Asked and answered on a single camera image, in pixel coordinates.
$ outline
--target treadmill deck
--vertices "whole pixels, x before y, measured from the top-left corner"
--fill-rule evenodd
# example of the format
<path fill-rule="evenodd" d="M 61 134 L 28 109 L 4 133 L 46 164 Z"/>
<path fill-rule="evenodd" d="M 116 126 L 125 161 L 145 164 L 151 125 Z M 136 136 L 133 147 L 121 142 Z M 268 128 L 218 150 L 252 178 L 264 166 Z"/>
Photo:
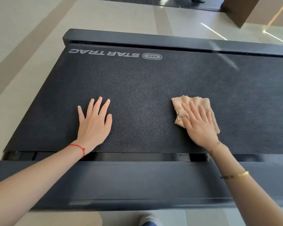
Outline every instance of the treadmill deck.
<path fill-rule="evenodd" d="M 283 57 L 83 44 L 66 46 L 4 151 L 63 149 L 77 106 L 102 96 L 113 124 L 94 151 L 203 152 L 174 124 L 181 95 L 210 99 L 233 153 L 283 154 Z"/>

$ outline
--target red string bracelet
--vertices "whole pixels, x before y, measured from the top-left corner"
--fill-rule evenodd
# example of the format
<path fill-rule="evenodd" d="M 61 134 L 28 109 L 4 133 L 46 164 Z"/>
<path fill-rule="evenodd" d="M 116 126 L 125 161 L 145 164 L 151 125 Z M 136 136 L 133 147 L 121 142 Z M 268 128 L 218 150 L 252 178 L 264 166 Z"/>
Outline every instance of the red string bracelet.
<path fill-rule="evenodd" d="M 81 148 L 82 149 L 82 151 L 83 151 L 83 157 L 85 156 L 85 148 L 82 148 L 80 145 L 76 145 L 76 144 L 69 144 L 68 146 L 76 146 L 76 147 L 79 147 L 79 148 Z"/>

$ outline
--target finger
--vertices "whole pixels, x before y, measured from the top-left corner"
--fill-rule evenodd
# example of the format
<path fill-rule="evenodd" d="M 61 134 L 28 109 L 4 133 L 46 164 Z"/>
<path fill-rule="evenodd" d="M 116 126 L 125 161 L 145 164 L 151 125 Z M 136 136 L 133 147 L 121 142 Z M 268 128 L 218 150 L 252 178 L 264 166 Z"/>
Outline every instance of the finger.
<path fill-rule="evenodd" d="M 110 99 L 108 99 L 107 101 L 106 101 L 106 103 L 102 106 L 102 108 L 101 108 L 101 111 L 100 111 L 100 116 L 102 116 L 102 117 L 105 117 L 106 116 L 106 113 L 107 113 L 107 109 L 108 109 L 108 107 L 109 107 L 109 104 L 110 104 Z"/>
<path fill-rule="evenodd" d="M 79 122 L 82 123 L 85 120 L 81 106 L 78 106 Z"/>
<path fill-rule="evenodd" d="M 187 107 L 187 105 L 185 103 L 182 103 L 182 107 L 189 114 L 190 122 L 196 121 L 196 118 L 195 118 L 194 114 L 192 113 L 190 108 Z"/>
<path fill-rule="evenodd" d="M 99 114 L 102 99 L 103 99 L 102 97 L 99 97 L 97 102 L 94 104 L 94 107 L 93 107 L 93 110 L 92 110 L 92 115 L 98 115 Z"/>
<path fill-rule="evenodd" d="M 204 108 L 203 108 L 202 105 L 199 106 L 199 112 L 200 112 L 201 119 L 204 122 L 208 123 L 208 118 L 206 117 L 206 113 L 205 113 Z"/>
<path fill-rule="evenodd" d="M 193 128 L 193 126 L 191 125 L 191 122 L 189 121 L 189 119 L 187 117 L 182 117 L 182 121 L 183 121 L 183 124 L 184 124 L 186 129 L 192 129 Z"/>
<path fill-rule="evenodd" d="M 112 125 L 112 115 L 108 114 L 106 118 L 105 126 L 104 126 L 108 134 L 110 133 L 111 125 Z"/>
<path fill-rule="evenodd" d="M 211 111 L 208 111 L 207 118 L 208 118 L 208 123 L 213 126 Z"/>
<path fill-rule="evenodd" d="M 193 101 L 190 101 L 190 107 L 191 107 L 192 113 L 194 114 L 195 118 L 197 120 L 201 120 L 200 114 L 197 111 L 196 106 Z"/>
<path fill-rule="evenodd" d="M 92 98 L 88 105 L 86 117 L 89 117 L 92 114 L 93 105 L 94 105 L 94 99 Z"/>

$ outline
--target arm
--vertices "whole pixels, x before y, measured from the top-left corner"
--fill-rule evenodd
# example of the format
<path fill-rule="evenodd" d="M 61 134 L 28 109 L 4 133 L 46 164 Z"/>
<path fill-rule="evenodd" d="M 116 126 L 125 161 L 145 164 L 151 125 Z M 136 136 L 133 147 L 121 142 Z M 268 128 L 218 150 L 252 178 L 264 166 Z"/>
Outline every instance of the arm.
<path fill-rule="evenodd" d="M 85 148 L 85 154 L 101 144 L 111 129 L 111 114 L 104 122 L 110 100 L 99 112 L 101 102 L 100 97 L 94 105 L 94 99 L 91 99 L 86 118 L 78 106 L 80 127 L 78 138 L 72 144 Z M 0 182 L 0 226 L 14 225 L 19 221 L 82 156 L 79 147 L 68 146 Z"/>
<path fill-rule="evenodd" d="M 204 147 L 214 159 L 223 176 L 237 175 L 245 169 L 234 158 L 230 150 L 220 143 L 215 133 L 211 113 L 202 106 L 197 111 L 193 102 L 190 107 L 183 104 L 189 118 L 183 117 L 190 138 Z M 238 210 L 247 226 L 283 226 L 283 212 L 272 198 L 250 176 L 225 180 Z"/>

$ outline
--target hand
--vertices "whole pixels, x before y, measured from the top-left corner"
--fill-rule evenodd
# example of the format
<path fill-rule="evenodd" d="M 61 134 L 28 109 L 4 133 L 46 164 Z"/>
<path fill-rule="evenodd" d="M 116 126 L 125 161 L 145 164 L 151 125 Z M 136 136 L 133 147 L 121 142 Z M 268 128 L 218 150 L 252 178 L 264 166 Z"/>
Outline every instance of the hand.
<path fill-rule="evenodd" d="M 73 142 L 73 144 L 78 144 L 85 148 L 85 154 L 88 154 L 96 146 L 103 143 L 111 130 L 111 114 L 107 115 L 105 123 L 105 116 L 110 104 L 110 100 L 108 99 L 106 101 L 99 113 L 102 99 L 102 97 L 99 97 L 95 105 L 94 99 L 91 99 L 88 105 L 86 118 L 84 117 L 81 106 L 78 106 L 80 127 L 78 131 L 78 138 Z"/>
<path fill-rule="evenodd" d="M 189 137 L 197 145 L 209 152 L 212 151 L 219 143 L 219 140 L 212 123 L 211 112 L 208 111 L 205 114 L 203 106 L 200 105 L 199 113 L 193 102 L 190 102 L 191 109 L 185 103 L 182 103 L 182 106 L 189 114 L 189 119 L 187 117 L 182 118 Z"/>

